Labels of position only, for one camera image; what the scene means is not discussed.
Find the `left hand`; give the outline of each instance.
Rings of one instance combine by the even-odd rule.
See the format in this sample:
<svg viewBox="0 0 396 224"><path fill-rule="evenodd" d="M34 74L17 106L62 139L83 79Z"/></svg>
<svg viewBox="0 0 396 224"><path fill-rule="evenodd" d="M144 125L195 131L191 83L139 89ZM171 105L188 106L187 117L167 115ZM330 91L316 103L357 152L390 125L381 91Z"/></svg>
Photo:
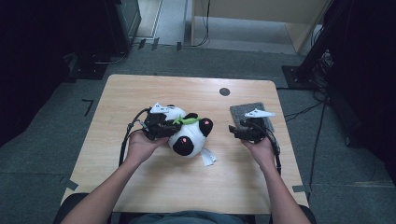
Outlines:
<svg viewBox="0 0 396 224"><path fill-rule="evenodd" d="M129 137L128 153L125 161L140 165L146 161L157 147L168 141L169 138L149 140L142 131L137 131Z"/></svg>

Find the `panda plush toy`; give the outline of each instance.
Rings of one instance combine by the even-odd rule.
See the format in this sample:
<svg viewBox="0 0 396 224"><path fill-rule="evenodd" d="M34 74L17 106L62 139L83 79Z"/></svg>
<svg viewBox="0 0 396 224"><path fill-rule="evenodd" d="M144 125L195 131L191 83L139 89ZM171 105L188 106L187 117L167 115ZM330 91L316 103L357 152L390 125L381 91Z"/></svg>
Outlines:
<svg viewBox="0 0 396 224"><path fill-rule="evenodd" d="M192 158L204 147L207 136L213 128L213 122L208 118L199 118L197 114L186 112L179 107L167 106L166 120L182 124L179 132L169 137L168 144L177 154Z"/></svg>

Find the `white floor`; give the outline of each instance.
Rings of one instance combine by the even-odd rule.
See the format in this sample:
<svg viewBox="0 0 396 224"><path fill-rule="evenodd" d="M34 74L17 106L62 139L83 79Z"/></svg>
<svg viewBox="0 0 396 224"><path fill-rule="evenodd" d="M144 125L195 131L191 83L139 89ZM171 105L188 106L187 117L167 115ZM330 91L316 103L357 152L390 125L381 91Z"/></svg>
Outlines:
<svg viewBox="0 0 396 224"><path fill-rule="evenodd" d="M142 7L144 7L141 8L142 20L145 19L145 16L152 17L153 13L142 10L146 6ZM204 27L205 18L195 17L194 19L195 37L193 44L196 45L202 42L206 30ZM201 48L296 54L285 25L282 22L246 21L209 17L208 24L209 38ZM176 45L177 42L181 42L184 46L190 46L191 0L163 0L158 22L153 29L154 33L152 37L138 36L136 39L146 38L147 42L150 42L154 38L159 37L159 44ZM311 48L310 42L310 40L307 41L300 54L307 54Z"/></svg>

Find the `wooden desk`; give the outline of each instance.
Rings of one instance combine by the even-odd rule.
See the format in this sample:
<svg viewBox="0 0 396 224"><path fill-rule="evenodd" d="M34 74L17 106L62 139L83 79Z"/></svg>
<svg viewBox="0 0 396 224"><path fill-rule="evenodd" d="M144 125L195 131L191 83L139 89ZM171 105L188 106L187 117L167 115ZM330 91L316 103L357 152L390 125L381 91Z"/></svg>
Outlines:
<svg viewBox="0 0 396 224"><path fill-rule="evenodd" d="M222 96L221 88L228 88L231 94ZM228 125L233 125L230 106L256 102L263 102L268 111L276 113L271 121L281 148L282 177L297 203L307 205L304 193L291 189L302 181L273 82L132 75L108 79L71 176L78 188L67 189L64 199L75 192L91 192L117 169L127 124L140 110L157 102L211 118L214 127L205 147L218 160L205 167L200 155L186 159L168 145L158 148L134 173L114 211L270 213L259 166L228 130Z"/></svg>
<svg viewBox="0 0 396 224"><path fill-rule="evenodd" d="M207 1L192 1L192 44L194 17L206 17ZM294 49L300 52L331 2L332 0L213 0L210 2L209 17L285 22Z"/></svg>

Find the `black panda foot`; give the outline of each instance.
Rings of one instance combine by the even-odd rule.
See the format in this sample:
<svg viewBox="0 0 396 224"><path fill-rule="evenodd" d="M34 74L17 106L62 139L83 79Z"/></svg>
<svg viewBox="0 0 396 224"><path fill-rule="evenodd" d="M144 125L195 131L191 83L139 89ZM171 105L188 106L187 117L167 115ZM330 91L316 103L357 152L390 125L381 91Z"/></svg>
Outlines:
<svg viewBox="0 0 396 224"><path fill-rule="evenodd" d="M213 122L211 119L201 119L199 121L199 129L201 130L202 134L207 137L213 128Z"/></svg>
<svg viewBox="0 0 396 224"><path fill-rule="evenodd" d="M175 144L173 150L180 156L188 156L194 150L194 144L187 136L180 136Z"/></svg>

